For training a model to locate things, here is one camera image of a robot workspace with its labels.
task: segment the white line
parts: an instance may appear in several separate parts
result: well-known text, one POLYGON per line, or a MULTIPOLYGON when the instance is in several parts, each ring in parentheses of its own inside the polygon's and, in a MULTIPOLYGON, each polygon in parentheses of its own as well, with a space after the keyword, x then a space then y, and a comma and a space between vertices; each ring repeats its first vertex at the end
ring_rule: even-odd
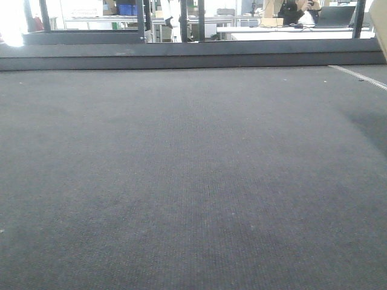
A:
POLYGON ((342 68, 341 66, 338 66, 338 65, 330 65, 329 67, 338 69, 339 71, 342 71, 344 73, 350 74, 350 75, 352 75, 354 77, 358 77, 361 80, 365 80, 365 81, 367 81, 369 83, 372 83, 374 86, 377 86, 377 87, 387 91, 387 85, 385 83, 379 82, 379 81, 374 80, 374 79, 372 79, 370 77, 366 77, 363 74, 358 74, 357 72, 351 71, 349 69, 342 68))

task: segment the gray carpet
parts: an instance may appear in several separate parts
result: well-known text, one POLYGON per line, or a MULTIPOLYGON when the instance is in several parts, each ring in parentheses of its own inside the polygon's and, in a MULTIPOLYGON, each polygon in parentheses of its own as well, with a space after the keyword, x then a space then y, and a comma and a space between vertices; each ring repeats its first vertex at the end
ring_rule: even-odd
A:
POLYGON ((1 73, 0 289, 386 289, 386 123, 329 67, 1 73))

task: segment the person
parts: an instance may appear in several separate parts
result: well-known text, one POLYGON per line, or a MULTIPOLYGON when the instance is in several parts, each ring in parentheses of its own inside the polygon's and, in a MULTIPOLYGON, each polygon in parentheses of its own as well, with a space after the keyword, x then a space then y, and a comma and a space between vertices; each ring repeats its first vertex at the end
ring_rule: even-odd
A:
POLYGON ((180 0, 161 0, 161 9, 165 24, 172 29, 171 41, 181 42, 180 0))
POLYGON ((319 20, 321 5, 319 0, 284 0, 278 17, 284 18, 284 25, 297 24, 303 15, 311 14, 314 23, 319 20))

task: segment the white table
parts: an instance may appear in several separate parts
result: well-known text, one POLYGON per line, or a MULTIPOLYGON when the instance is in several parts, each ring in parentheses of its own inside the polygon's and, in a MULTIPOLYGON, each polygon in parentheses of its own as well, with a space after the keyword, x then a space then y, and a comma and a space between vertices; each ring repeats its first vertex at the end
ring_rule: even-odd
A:
MULTIPOLYGON (((218 33, 231 35, 231 40, 284 39, 349 39, 352 28, 293 28, 293 27, 218 27, 218 33)), ((372 38, 375 33, 363 28, 361 38, 372 38)))

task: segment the cardboard box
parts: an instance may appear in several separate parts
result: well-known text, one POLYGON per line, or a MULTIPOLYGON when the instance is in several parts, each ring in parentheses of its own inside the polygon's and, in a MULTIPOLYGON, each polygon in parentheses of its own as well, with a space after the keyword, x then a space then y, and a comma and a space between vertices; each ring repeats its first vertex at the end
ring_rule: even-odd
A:
POLYGON ((386 20, 386 0, 374 0, 369 9, 372 22, 376 32, 376 38, 379 41, 380 48, 387 60, 387 20, 386 20))
POLYGON ((163 12, 161 10, 156 10, 155 16, 156 16, 156 18, 164 18, 163 12))
POLYGON ((278 27, 284 24, 284 18, 260 18, 260 20, 258 26, 261 27, 278 27))
POLYGON ((103 0, 103 15, 116 15, 117 7, 114 0, 103 0))

